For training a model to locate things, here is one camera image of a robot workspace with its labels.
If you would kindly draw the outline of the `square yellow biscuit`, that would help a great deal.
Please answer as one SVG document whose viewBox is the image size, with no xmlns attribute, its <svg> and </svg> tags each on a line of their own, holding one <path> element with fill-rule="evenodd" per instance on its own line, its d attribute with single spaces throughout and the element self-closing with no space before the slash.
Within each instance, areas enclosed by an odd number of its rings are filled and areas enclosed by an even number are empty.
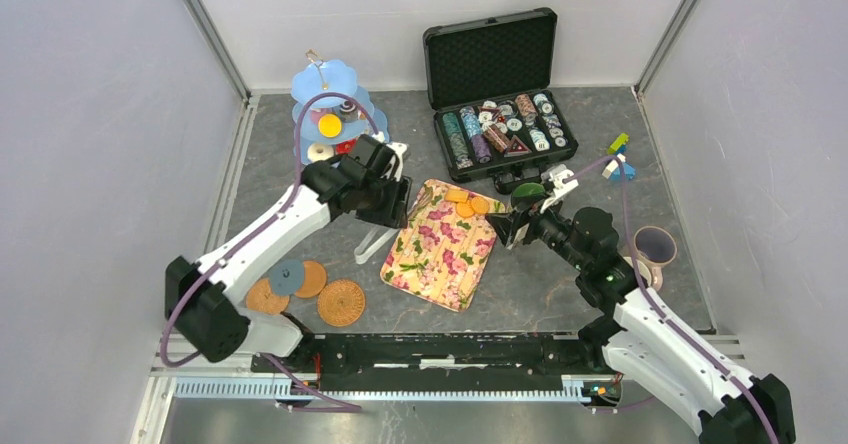
<svg viewBox="0 0 848 444">
<path fill-rule="evenodd" d="M 444 200 L 452 203 L 465 203 L 470 197 L 470 193 L 463 189 L 449 189 L 445 195 Z"/>
</svg>

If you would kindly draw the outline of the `round orange biscuit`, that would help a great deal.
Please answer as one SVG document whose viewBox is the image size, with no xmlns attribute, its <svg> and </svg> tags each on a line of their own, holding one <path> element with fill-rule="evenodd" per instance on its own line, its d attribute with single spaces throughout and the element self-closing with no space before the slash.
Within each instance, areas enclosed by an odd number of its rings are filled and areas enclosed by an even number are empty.
<svg viewBox="0 0 848 444">
<path fill-rule="evenodd" d="M 468 204 L 475 214 L 487 214 L 490 211 L 489 201 L 479 195 L 472 197 Z"/>
<path fill-rule="evenodd" d="M 475 210 L 470 201 L 457 203 L 456 212 L 461 218 L 471 218 L 475 215 Z"/>
</svg>

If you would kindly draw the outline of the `red glazed donut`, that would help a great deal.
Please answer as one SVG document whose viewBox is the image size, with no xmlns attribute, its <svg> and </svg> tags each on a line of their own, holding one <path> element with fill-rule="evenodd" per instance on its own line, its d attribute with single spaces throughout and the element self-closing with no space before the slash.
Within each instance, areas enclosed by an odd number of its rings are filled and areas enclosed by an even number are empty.
<svg viewBox="0 0 848 444">
<path fill-rule="evenodd" d="M 341 142 L 335 146 L 335 153 L 337 155 L 345 155 L 349 154 L 357 143 L 356 139 L 351 139 L 348 141 Z"/>
</svg>

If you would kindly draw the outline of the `silver serving tongs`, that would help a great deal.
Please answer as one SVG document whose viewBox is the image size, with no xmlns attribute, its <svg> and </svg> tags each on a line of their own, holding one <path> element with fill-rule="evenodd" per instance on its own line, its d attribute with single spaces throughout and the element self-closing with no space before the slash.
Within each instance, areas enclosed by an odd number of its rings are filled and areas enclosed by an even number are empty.
<svg viewBox="0 0 848 444">
<path fill-rule="evenodd" d="M 354 249 L 354 261 L 358 265 L 366 264 L 370 258 L 388 241 L 395 238 L 396 228 L 373 226 L 363 240 Z"/>
</svg>

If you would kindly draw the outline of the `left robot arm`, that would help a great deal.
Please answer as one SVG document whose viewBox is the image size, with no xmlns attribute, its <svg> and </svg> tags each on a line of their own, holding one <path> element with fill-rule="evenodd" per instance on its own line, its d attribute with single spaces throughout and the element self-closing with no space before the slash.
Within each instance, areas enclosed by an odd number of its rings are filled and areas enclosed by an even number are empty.
<svg viewBox="0 0 848 444">
<path fill-rule="evenodd" d="M 195 349 L 190 359 L 217 363 L 244 351 L 273 355 L 290 371 L 306 369 L 314 345 L 301 328 L 280 313 L 246 308 L 246 296 L 297 244 L 344 214 L 375 226 L 405 227 L 407 152 L 404 143 L 363 135 L 351 152 L 301 168 L 275 205 L 219 248 L 194 261 L 171 261 L 165 270 L 163 364 L 188 362 L 167 355 L 167 339 L 178 332 Z"/>
</svg>

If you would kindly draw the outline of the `chocolate swirl cake roll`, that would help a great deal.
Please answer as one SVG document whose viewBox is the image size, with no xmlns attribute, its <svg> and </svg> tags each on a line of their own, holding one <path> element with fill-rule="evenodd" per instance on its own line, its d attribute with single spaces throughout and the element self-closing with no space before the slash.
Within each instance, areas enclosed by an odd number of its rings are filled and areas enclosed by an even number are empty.
<svg viewBox="0 0 848 444">
<path fill-rule="evenodd" d="M 342 102 L 338 106 L 337 114 L 343 122 L 358 121 L 362 118 L 357 106 L 349 100 Z"/>
</svg>

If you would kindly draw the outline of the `white glazed donut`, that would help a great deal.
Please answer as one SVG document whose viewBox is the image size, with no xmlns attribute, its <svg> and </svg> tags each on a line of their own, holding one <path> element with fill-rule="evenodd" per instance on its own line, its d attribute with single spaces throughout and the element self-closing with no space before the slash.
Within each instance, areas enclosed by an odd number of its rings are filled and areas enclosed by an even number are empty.
<svg viewBox="0 0 848 444">
<path fill-rule="evenodd" d="M 310 163 L 328 160 L 335 155 L 335 148 L 331 145 L 316 142 L 307 148 L 307 158 Z"/>
</svg>

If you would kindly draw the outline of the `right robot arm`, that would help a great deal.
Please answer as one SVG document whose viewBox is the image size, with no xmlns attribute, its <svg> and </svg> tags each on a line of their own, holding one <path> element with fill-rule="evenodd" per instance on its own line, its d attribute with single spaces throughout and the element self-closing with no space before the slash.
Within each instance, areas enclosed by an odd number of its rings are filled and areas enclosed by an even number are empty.
<svg viewBox="0 0 848 444">
<path fill-rule="evenodd" d="M 701 443 L 796 442 L 787 385 L 755 376 L 680 319 L 647 285 L 636 258 L 620 254 L 609 212 L 582 207 L 563 217 L 561 202 L 575 188 L 573 172 L 559 166 L 541 191 L 512 197 L 508 211 L 485 219 L 505 247 L 540 241 L 577 270 L 581 296 L 602 313 L 578 333 L 580 364 L 634 380 Z"/>
</svg>

